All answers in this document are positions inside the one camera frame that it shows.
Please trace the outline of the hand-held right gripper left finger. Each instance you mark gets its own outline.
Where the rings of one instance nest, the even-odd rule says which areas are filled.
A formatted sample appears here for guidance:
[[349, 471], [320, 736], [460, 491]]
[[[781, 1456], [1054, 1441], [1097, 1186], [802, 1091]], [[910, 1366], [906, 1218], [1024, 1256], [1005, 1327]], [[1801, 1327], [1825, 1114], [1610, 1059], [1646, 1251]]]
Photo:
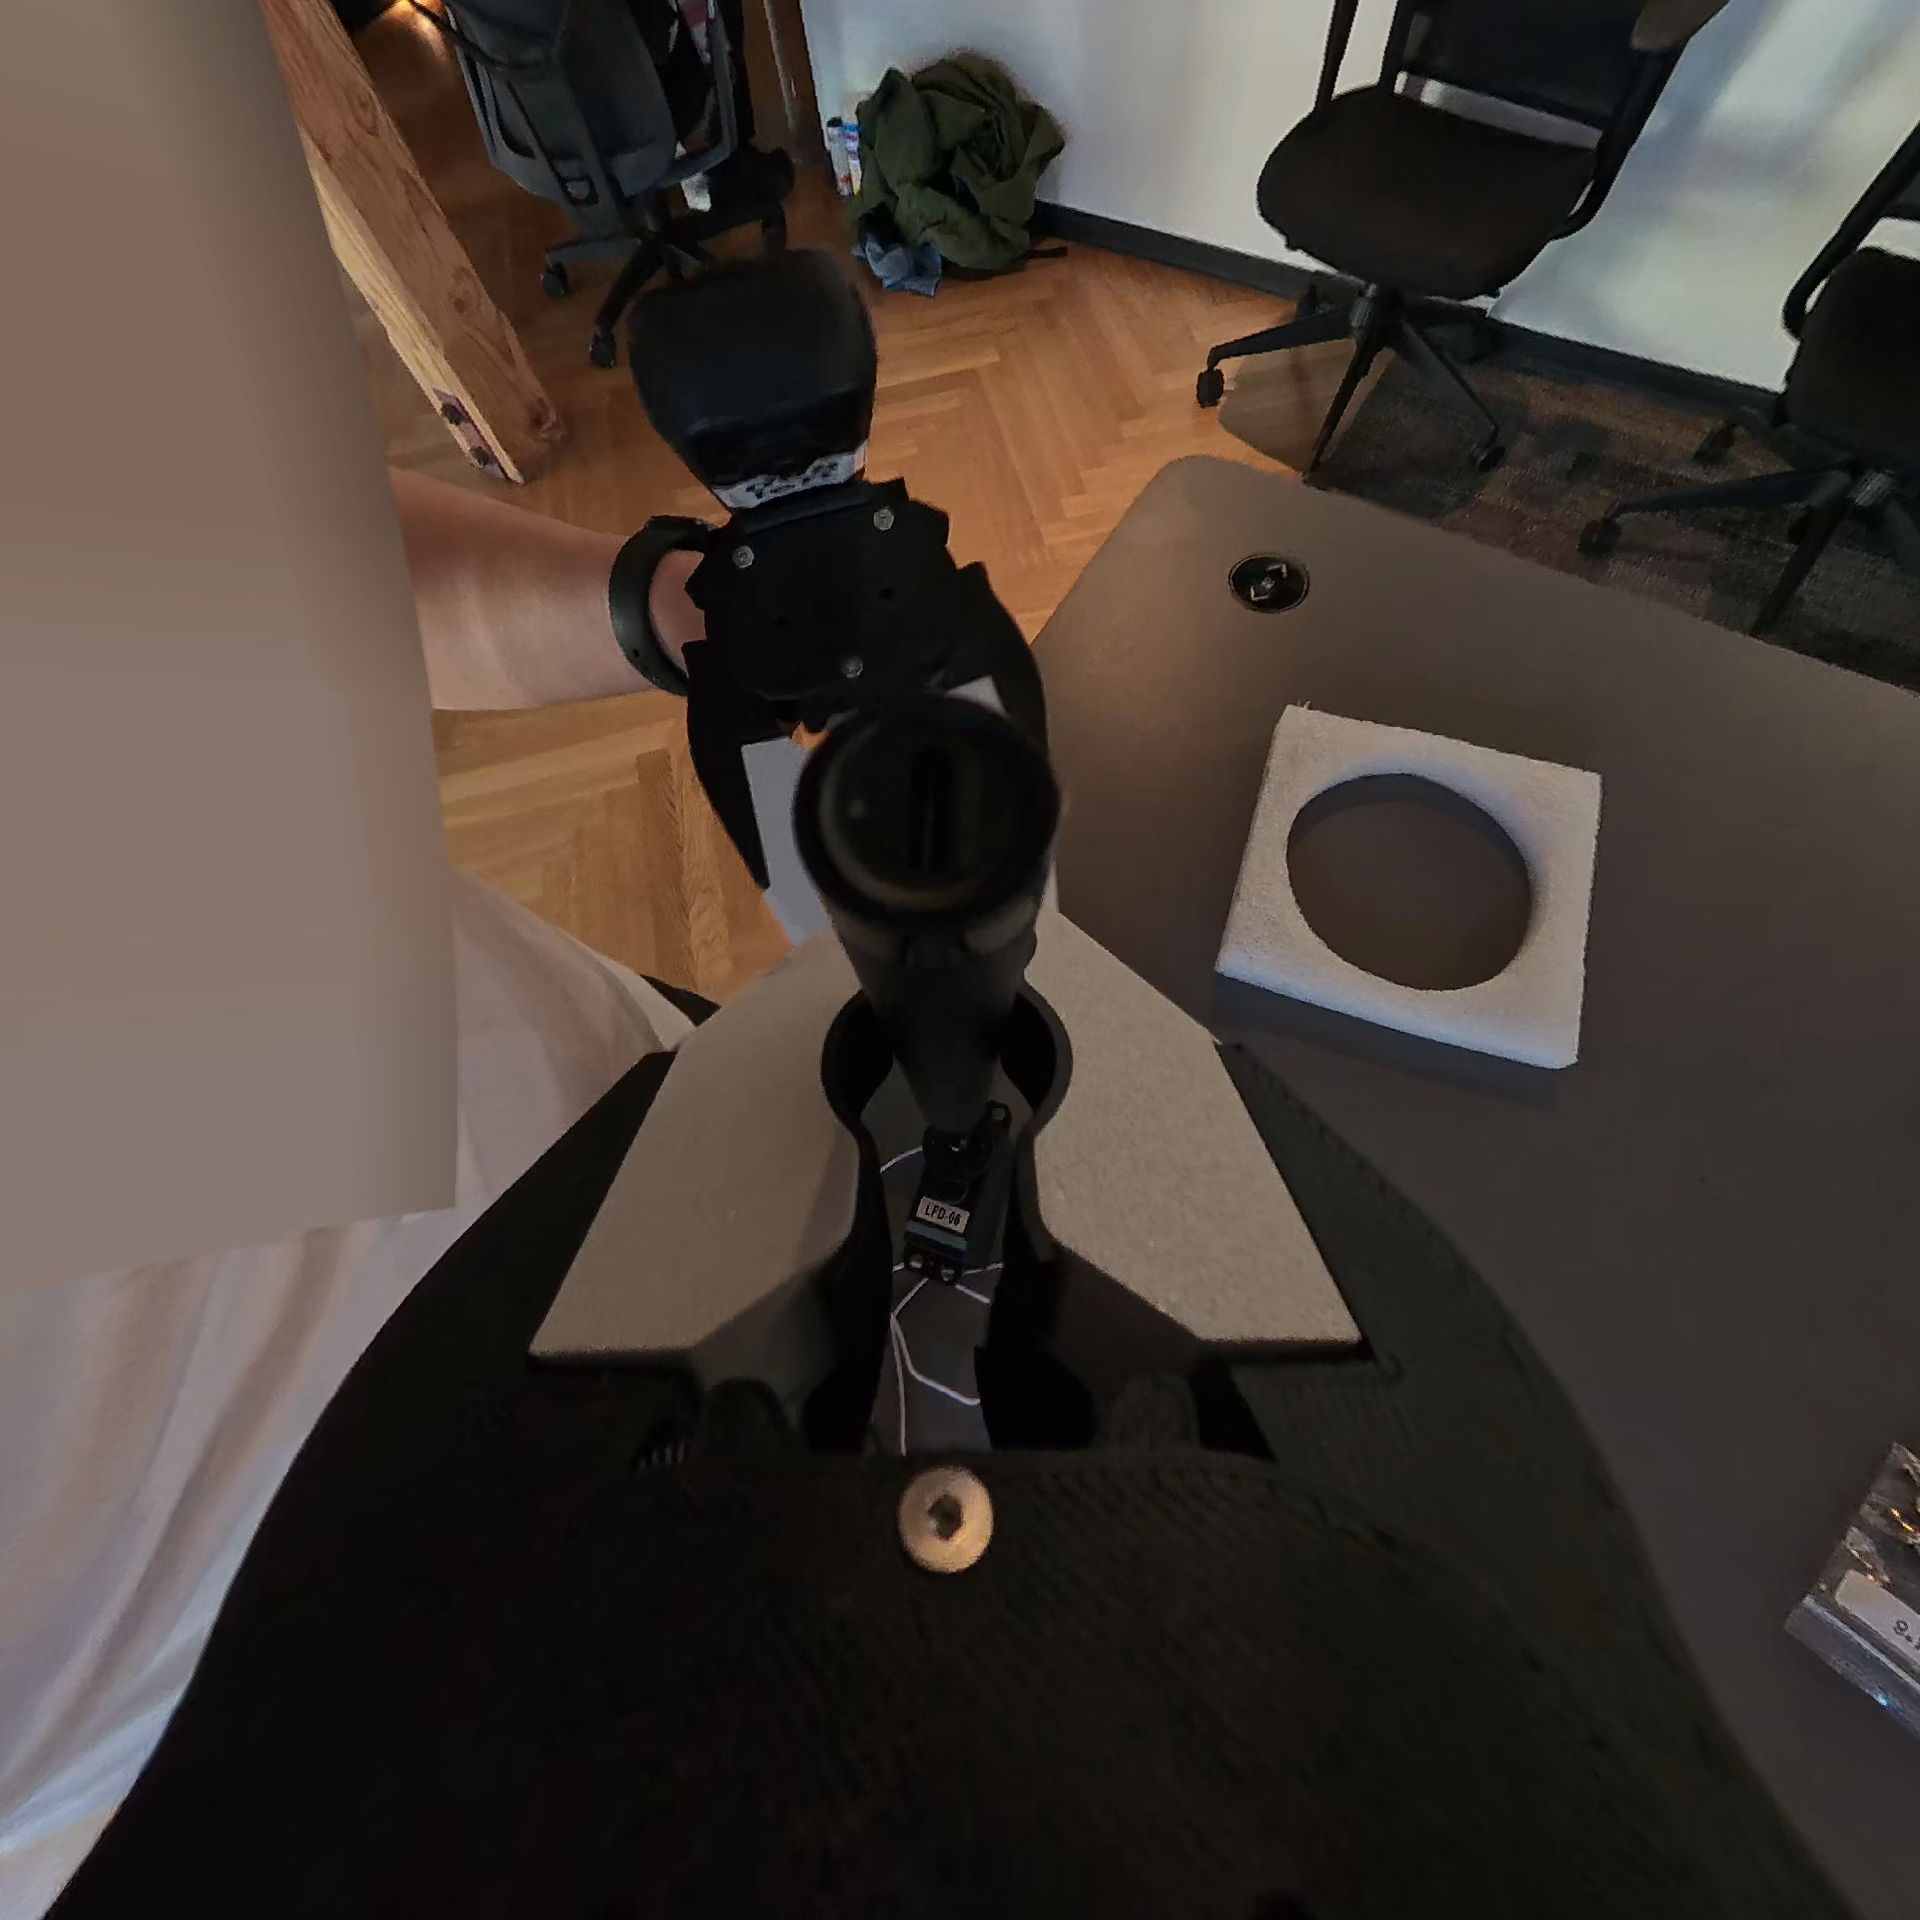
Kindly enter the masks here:
[[815, 1448], [870, 1438], [896, 1248], [861, 1113], [892, 1069], [855, 1029], [853, 1118], [826, 1039], [856, 981], [821, 929], [677, 1046], [529, 1357], [757, 1379]]

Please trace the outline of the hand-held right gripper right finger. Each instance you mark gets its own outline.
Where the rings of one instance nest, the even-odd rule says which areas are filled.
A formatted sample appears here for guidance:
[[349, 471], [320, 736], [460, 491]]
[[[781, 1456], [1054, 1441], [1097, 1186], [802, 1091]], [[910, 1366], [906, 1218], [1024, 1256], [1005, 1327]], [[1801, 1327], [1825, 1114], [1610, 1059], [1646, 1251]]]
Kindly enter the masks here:
[[981, 1338], [992, 1447], [1269, 1450], [1241, 1369], [1361, 1334], [1208, 1030], [1044, 902], [998, 1063], [1026, 1119]]

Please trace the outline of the black servo motor with wires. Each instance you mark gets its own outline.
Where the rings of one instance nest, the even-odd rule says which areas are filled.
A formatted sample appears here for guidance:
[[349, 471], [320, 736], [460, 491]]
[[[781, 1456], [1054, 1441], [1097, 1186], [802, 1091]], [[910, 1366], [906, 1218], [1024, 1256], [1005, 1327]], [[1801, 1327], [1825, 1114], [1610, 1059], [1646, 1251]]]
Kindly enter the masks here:
[[1001, 1279], [1015, 1114], [989, 1099], [966, 1133], [927, 1126], [879, 1166], [893, 1235], [872, 1433], [896, 1456], [989, 1443], [978, 1351]]

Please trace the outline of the black screwdriver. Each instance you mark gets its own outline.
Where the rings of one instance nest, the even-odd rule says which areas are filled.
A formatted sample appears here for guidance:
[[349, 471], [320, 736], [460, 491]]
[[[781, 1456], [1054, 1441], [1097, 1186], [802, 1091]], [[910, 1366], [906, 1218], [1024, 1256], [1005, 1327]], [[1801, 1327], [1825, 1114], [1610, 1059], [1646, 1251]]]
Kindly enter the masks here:
[[972, 1133], [989, 1105], [1061, 811], [1044, 749], [949, 691], [855, 711], [800, 771], [802, 870], [941, 1136]]

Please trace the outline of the white foam square frame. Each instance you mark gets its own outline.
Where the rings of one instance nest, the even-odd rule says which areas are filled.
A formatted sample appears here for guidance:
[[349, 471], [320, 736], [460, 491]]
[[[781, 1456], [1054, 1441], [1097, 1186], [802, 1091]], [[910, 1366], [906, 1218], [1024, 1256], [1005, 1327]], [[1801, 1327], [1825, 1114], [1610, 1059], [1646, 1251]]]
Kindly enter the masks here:
[[[1413, 987], [1357, 967], [1310, 927], [1289, 878], [1289, 832], [1310, 802], [1378, 776], [1422, 778], [1473, 803], [1520, 854], [1527, 929], [1494, 976]], [[1597, 829], [1597, 771], [1286, 705], [1265, 751], [1216, 970], [1415, 1039], [1566, 1069], [1580, 1045]]]

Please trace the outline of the person's left forearm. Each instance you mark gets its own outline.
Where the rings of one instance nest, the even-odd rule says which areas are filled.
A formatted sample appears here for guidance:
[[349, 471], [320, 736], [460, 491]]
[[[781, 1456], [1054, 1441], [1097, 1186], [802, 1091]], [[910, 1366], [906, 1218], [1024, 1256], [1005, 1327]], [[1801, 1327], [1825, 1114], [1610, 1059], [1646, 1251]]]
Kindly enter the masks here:
[[590, 703], [642, 687], [609, 611], [620, 534], [418, 471], [392, 466], [389, 480], [432, 711]]

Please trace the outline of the dark grey desk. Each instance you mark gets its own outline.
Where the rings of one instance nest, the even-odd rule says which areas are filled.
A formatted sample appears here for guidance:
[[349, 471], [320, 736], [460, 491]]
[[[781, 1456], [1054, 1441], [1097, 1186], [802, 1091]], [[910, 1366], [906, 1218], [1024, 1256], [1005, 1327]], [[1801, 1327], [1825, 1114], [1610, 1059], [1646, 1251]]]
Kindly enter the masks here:
[[1039, 650], [1066, 905], [1191, 1007], [1286, 703], [1601, 771], [1581, 1057], [1228, 989], [1369, 1353], [996, 1464], [982, 1629], [806, 1600], [650, 1912], [1914, 1914], [1914, 1742], [1782, 1632], [1914, 1441], [1914, 698], [1201, 459]]

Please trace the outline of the green jacket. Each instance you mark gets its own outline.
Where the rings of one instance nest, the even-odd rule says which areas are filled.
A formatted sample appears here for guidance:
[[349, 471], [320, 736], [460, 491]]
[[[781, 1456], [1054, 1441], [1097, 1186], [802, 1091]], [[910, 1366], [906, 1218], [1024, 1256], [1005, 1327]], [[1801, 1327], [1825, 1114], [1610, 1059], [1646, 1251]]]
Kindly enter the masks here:
[[853, 246], [863, 232], [929, 241], [944, 281], [1005, 277], [1038, 251], [1039, 185], [1066, 130], [1001, 64], [888, 69], [855, 112], [866, 183], [847, 207]]

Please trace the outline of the grey office chair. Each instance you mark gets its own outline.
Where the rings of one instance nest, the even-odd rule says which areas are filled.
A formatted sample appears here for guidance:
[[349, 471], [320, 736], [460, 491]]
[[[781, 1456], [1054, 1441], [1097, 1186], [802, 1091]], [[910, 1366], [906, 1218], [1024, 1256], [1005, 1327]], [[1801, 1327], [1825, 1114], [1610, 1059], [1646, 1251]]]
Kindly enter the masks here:
[[432, 3], [494, 167], [559, 205], [541, 289], [616, 258], [586, 344], [616, 362], [616, 328], [655, 279], [711, 266], [709, 243], [753, 229], [785, 241], [796, 162], [753, 139], [746, 11], [737, 2]]

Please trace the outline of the person in white shirt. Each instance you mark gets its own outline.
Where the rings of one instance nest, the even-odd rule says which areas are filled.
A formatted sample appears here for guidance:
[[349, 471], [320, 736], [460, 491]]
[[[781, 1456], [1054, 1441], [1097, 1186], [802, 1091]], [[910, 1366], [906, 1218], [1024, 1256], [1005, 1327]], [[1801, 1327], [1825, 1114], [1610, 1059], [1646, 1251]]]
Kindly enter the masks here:
[[690, 1017], [457, 873], [453, 1205], [4, 1295], [2, 1914], [127, 1795], [282, 1473], [423, 1274]]

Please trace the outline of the black office chair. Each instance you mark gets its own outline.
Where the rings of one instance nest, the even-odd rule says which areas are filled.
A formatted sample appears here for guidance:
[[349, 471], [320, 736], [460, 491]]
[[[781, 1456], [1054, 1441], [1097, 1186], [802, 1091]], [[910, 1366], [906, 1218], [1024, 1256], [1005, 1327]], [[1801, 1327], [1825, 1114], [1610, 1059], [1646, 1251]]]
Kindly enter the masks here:
[[1312, 473], [1383, 351], [1415, 365], [1481, 429], [1477, 471], [1503, 462], [1497, 418], [1432, 338], [1484, 323], [1473, 302], [1593, 221], [1673, 69], [1720, 2], [1401, 2], [1378, 77], [1337, 88], [1354, 3], [1333, 3], [1314, 105], [1269, 153], [1254, 203], [1292, 249], [1345, 279], [1343, 304], [1302, 293], [1292, 320], [1217, 342], [1225, 365], [1351, 341]]
[[1845, 520], [1874, 526], [1900, 568], [1918, 571], [1918, 259], [1869, 246], [1885, 221], [1918, 218], [1918, 133], [1882, 162], [1782, 302], [1792, 361], [1764, 411], [1718, 421], [1693, 464], [1714, 466], [1741, 438], [1782, 456], [1777, 471], [1615, 501], [1577, 551], [1606, 558], [1623, 520], [1642, 513], [1796, 506], [1792, 553], [1748, 630], [1768, 633]]

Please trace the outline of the clear plastic screw bag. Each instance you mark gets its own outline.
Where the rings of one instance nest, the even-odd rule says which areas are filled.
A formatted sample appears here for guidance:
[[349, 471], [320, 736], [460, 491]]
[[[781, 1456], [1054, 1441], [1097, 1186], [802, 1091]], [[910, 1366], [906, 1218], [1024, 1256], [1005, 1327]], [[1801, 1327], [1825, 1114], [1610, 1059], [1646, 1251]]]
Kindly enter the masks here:
[[1918, 1736], [1918, 1453], [1911, 1447], [1888, 1447], [1782, 1627]]

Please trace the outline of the wooden post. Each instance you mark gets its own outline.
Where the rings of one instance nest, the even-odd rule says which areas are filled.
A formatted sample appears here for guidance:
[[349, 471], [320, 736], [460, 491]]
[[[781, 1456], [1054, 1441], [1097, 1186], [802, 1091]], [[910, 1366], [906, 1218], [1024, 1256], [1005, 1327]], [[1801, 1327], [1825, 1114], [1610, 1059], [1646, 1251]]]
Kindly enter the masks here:
[[480, 473], [522, 483], [564, 429], [517, 328], [447, 225], [349, 33], [322, 2], [263, 2], [332, 249]]

